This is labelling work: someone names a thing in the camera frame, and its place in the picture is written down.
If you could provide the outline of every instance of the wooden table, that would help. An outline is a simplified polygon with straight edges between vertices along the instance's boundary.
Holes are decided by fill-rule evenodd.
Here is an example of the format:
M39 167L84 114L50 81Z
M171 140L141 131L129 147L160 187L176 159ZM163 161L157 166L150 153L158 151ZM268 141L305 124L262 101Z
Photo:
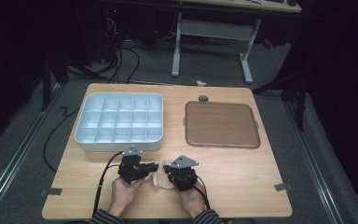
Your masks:
M93 92L154 92L164 100L164 135L161 149L145 151L141 162L173 161L186 155L198 161L194 169L205 182L212 209L220 217L288 217L292 214L287 194L277 191L282 183L255 98L245 88L149 86L91 84L86 96ZM192 147L185 140L185 104L207 95L210 102L249 105L255 114L261 146L256 149ZM68 139L52 188L60 195L47 197L42 215L47 219L91 218L95 192L103 168L114 152L87 152L74 139L77 121ZM120 163L121 157L115 159ZM117 168L105 176L100 208L107 209L111 199L111 182L118 177ZM185 218L173 189L153 187L146 181L124 218Z

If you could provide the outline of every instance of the computer mouse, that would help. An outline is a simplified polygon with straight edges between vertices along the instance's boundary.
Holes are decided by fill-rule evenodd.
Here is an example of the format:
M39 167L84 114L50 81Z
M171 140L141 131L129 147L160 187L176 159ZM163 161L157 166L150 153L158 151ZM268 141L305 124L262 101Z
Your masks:
M297 2L296 0L287 0L287 5L295 7L297 5Z

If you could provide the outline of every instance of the white storage box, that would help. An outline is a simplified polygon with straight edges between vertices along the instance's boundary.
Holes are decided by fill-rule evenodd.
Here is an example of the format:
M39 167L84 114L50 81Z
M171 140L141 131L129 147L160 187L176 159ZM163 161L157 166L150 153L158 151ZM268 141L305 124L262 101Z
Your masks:
M163 100L156 93L90 94L75 140L86 151L157 150L163 134Z

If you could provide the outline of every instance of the gray floor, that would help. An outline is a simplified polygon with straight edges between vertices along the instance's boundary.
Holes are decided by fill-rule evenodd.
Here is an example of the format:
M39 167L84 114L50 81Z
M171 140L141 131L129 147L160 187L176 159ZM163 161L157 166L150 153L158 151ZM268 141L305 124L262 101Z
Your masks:
M189 50L199 45L185 43L186 49L182 52L179 77L171 77L173 46L156 45L152 48L139 44L133 50L138 53L140 64L131 80L139 84L144 81L192 86L196 86L196 81L201 80L207 83L207 86L255 89L275 78L282 60L290 49L289 45L270 50L255 45L249 57L254 84L247 85L244 82L236 52L241 44L241 42L234 42L223 47L204 44L198 49ZM134 46L134 43L129 42L126 45L127 47ZM119 78L126 80L136 63L135 54L123 50L123 64L118 72ZM102 65L95 65L93 69L98 69L99 66ZM5 170L13 156L18 155L16 152L19 152L19 148L25 147L26 149L22 151L23 161L17 163L19 169L7 170L13 174L14 178L8 180L6 185L8 188L2 189L2 194L0 194L2 195L0 223L64 222L64 220L45 220L41 216L46 200L46 196L41 195L41 191L48 189L54 178L54 173L43 161L43 147L54 127L64 119L61 107L67 106L69 112L78 108L91 82L104 81L71 76L71 81L66 86L60 86L55 91L60 94L56 96L54 104L45 114L39 112L42 105L42 87L38 85L34 89L33 98L12 118L9 127L0 139L0 177L5 176ZM293 214L290 217L255 218L255 223L358 223L357 195L325 137L323 127L313 110L311 99L309 97L307 99L304 117L305 132L303 133L298 132L290 113L291 105L295 102L282 102L279 91L267 91L256 95L255 99L283 182L293 186L293 189L287 191L293 207ZM22 144L23 140L26 139L34 121L40 116L45 116L45 118L34 134L33 140L25 146ZM75 117L67 119L48 141L48 160L54 167L57 167L60 162ZM328 187L328 196L333 199L334 206L337 208L337 214L333 214L333 217L339 217L338 220L334 220L332 215L329 215L326 211L328 206L324 200L321 200L318 182L315 182L314 171L310 169L309 156L304 151L304 139L317 161L318 170L323 175L323 181ZM250 219L235 218L233 221L234 223L253 223ZM157 221L129 220L129 223L157 223ZM171 223L189 223L189 221L171 220Z

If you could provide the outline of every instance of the striped sleeve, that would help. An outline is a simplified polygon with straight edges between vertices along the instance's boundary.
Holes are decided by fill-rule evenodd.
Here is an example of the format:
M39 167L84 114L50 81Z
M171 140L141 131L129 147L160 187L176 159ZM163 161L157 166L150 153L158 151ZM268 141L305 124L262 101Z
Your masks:
M219 215L213 210L205 210L194 218L193 224L223 224Z
M90 224L125 224L123 220L118 217L114 217L104 210L98 210L95 216L92 218Z

